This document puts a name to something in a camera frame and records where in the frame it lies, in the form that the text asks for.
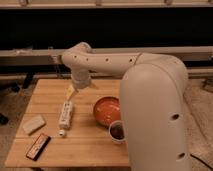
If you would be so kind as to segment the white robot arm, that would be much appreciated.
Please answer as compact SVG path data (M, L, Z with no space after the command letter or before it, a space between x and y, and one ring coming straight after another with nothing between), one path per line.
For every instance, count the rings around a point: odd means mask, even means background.
M145 52L94 53L81 42L62 54L72 84L91 84L89 72L118 75L121 118L131 171L191 171L183 94L188 73L175 56Z

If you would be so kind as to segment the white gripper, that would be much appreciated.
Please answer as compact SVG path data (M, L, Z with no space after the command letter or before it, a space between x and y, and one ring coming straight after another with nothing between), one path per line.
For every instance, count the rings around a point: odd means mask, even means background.
M89 71L86 69L74 69L72 71L72 84L68 86L66 91L66 99L70 101L77 93L77 89L83 89L89 86L91 89L97 90L96 84L91 83Z

